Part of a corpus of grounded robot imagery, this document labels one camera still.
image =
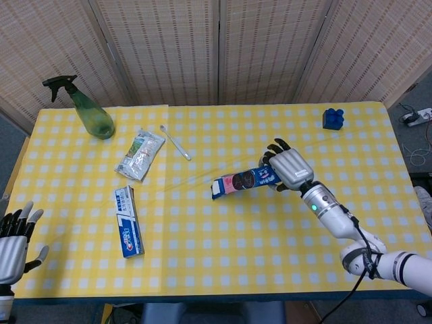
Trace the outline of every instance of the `toothpaste tube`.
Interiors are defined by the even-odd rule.
[[[119,188],[114,191],[114,197],[123,257],[130,258],[143,254],[140,226],[136,218],[134,189],[131,186]]]
[[[211,185],[211,198],[216,199],[231,192],[276,184],[278,182],[281,182],[281,180],[270,165],[255,167],[243,172],[223,175],[214,180]]]

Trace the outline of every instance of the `black spray nozzle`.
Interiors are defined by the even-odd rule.
[[[59,92],[59,88],[62,86],[65,87],[67,93],[71,94],[77,91],[76,86],[72,83],[77,78],[75,76],[56,76],[55,78],[51,78],[42,82],[43,86],[48,86],[53,95],[51,96],[51,102],[53,103],[55,98],[57,98],[57,93]]]

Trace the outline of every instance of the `blue toy block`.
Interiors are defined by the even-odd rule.
[[[324,111],[323,128],[326,130],[340,130],[342,125],[344,125],[343,114],[344,111],[342,109],[335,110],[330,108]]]

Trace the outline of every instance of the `power strip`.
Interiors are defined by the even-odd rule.
[[[411,123],[407,123],[408,127],[413,127],[415,125],[420,125],[423,123],[427,123],[429,120],[432,119],[432,108],[426,108],[426,109],[422,109],[417,111],[419,117],[417,118],[417,120],[414,120]],[[405,120],[406,118],[412,116],[412,113],[407,113],[406,115],[402,116],[402,120]]]

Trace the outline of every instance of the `black cable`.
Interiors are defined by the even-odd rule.
[[[369,278],[373,279],[373,275],[375,274],[376,268],[377,268],[377,265],[374,262],[372,262],[371,245],[369,244],[368,240],[366,239],[366,236],[363,234],[362,230],[360,229],[360,226],[358,225],[358,223],[359,223],[358,219],[355,218],[344,205],[340,205],[340,207],[345,214],[351,215],[350,219],[354,223],[354,228],[358,231],[358,233],[360,234],[360,236],[364,240],[364,243],[366,244],[366,249],[367,249],[367,253],[368,253],[367,258],[370,260],[369,262],[371,262],[373,266],[372,266],[372,269],[369,269],[366,266],[364,267],[364,270],[363,270],[362,274],[360,275],[360,278],[358,278],[358,280],[357,280],[356,284],[354,285],[354,287],[352,288],[352,290],[348,293],[348,295],[345,296],[344,299],[342,299],[339,302],[339,304],[334,306],[331,311],[329,311],[326,315],[324,315],[324,317],[319,321],[319,324],[323,324],[324,320],[326,320],[326,318],[328,318],[328,316],[333,314],[339,307],[341,307],[343,305],[343,303],[345,303],[353,295],[353,293],[356,292],[357,288],[359,287],[363,278],[365,277],[366,273],[368,272],[368,269],[369,269]]]
[[[413,106],[411,106],[411,105],[405,105],[405,104],[401,104],[401,103],[398,103],[398,105],[401,106],[403,109],[405,109],[405,110],[409,111],[410,113],[412,113],[412,115],[410,117],[407,117],[407,119],[408,118],[413,118],[413,119],[415,118],[414,120],[416,120],[416,119],[419,118],[419,114],[416,112],[416,110],[414,109]],[[411,121],[401,120],[404,116],[405,115],[402,115],[402,116],[400,116],[398,118],[398,122],[400,122],[401,124],[407,124],[407,123],[410,123],[410,122],[414,121],[414,120],[411,120]]]
[[[353,293],[356,292],[357,288],[359,287],[360,283],[362,282],[363,278],[365,277],[366,272],[367,272],[367,270],[364,269],[363,272],[362,272],[362,274],[360,275],[360,278],[358,278],[356,284],[354,285],[354,287],[352,288],[352,290],[350,291],[350,293],[349,293],[348,295],[346,295],[345,298],[342,299],[342,300],[339,302],[339,304],[337,304],[337,305],[336,305],[336,306],[335,306],[331,311],[329,311],[329,312],[328,312],[328,313],[323,317],[323,319],[321,319],[321,320],[319,321],[318,324],[323,324],[323,323],[324,323],[324,320],[326,320],[326,318],[328,318],[328,316],[330,316],[331,314],[333,314],[333,313],[334,313],[334,312],[335,312],[339,307],[341,307],[341,306],[343,305],[343,303],[345,303],[345,302],[349,299],[349,297],[351,297],[351,296],[353,295]]]

